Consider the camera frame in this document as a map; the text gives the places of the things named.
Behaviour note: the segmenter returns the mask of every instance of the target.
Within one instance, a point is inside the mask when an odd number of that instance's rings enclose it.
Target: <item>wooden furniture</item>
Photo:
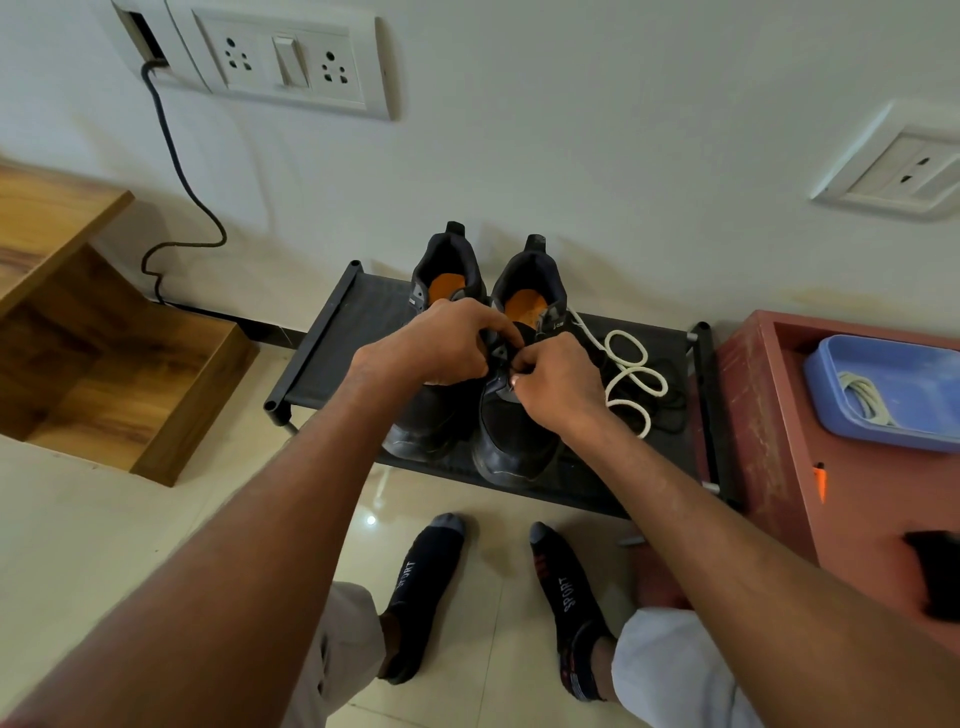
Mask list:
[[[0,167],[0,434],[173,485],[256,349],[87,244],[132,200]]]
[[[803,364],[835,333],[960,351],[960,340],[755,312],[717,350],[748,517],[804,558],[960,653],[960,624],[924,614],[905,531],[960,531],[960,455],[838,437],[820,425]],[[826,465],[821,501],[813,474]]]

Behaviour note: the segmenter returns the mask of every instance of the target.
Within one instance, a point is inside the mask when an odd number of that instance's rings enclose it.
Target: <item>blue container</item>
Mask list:
[[[865,336],[829,336],[804,363],[817,416],[830,432],[904,448],[960,452],[960,352]],[[874,425],[839,374],[872,381],[893,425]]]

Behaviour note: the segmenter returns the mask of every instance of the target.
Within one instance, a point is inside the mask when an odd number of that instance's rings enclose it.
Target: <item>black shoe rack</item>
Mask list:
[[[359,260],[347,266],[324,309],[264,403],[264,409],[275,424],[289,424],[293,404],[311,409],[320,409],[326,404],[347,374],[354,352],[393,333],[406,321],[409,288],[408,281],[364,273]],[[681,470],[699,479],[694,440],[700,436],[699,428],[694,432],[686,416],[689,407],[685,405],[687,396],[694,390],[700,404],[710,482],[719,486],[720,498],[738,508],[740,501],[732,476],[729,426],[720,396],[709,325],[701,322],[691,331],[679,331],[585,313],[581,316],[600,341],[609,331],[619,328],[643,342],[650,355],[648,366],[666,376],[671,392],[675,393],[674,401],[679,398],[682,403],[680,410],[674,408],[654,414],[654,428],[647,435],[646,442]],[[626,346],[628,348],[622,355],[630,359],[633,355],[629,343]],[[618,411],[621,409],[625,418],[633,412],[622,407],[613,411],[621,414]],[[466,440],[458,442],[444,459],[433,463],[401,460],[383,449],[376,460],[396,468],[627,518],[623,507],[603,481],[567,448],[562,448],[556,461],[535,486],[523,490],[501,488],[484,480],[473,466]]]

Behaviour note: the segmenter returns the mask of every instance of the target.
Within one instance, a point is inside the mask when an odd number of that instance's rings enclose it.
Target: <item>forearm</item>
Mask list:
[[[397,372],[351,369],[15,715],[51,726],[278,724],[367,472],[414,390]]]
[[[673,571],[766,725],[960,715],[953,655],[759,531],[615,417],[586,418],[564,438]]]

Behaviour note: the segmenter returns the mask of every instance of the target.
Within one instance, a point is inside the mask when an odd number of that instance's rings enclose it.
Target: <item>black sock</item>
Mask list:
[[[386,610],[400,625],[400,650],[383,676],[394,685],[405,683],[420,669],[437,605],[457,570],[466,533],[463,519],[444,513],[420,532],[407,551]]]
[[[564,537],[543,523],[530,527],[530,548],[540,586],[557,622],[560,679],[578,700],[599,700],[590,655],[597,640],[612,634],[587,575]]]

